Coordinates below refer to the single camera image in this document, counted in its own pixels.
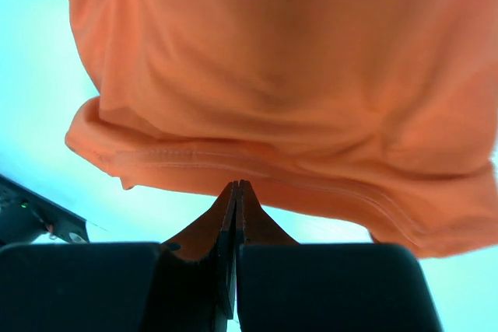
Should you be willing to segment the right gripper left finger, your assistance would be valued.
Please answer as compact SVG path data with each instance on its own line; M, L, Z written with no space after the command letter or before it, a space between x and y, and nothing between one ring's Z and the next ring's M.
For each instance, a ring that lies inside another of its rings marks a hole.
M164 243L1 245L3 331L224 331L237 183Z

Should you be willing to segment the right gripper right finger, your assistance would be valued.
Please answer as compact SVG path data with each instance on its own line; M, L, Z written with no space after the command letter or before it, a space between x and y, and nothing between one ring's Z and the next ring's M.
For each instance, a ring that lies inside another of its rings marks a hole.
M246 180L236 210L242 330L441 330L419 262L403 246L298 243Z

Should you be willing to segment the orange t shirt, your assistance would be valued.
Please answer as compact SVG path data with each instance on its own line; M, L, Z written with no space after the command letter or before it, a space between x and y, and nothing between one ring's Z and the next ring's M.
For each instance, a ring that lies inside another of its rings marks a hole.
M497 0L68 0L97 89L66 145L137 185L497 243Z

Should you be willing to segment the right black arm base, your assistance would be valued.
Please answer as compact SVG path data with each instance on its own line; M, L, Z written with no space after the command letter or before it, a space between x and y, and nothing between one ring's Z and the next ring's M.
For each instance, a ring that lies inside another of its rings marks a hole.
M66 243L89 242L84 218L2 176L1 245L32 243L44 234Z

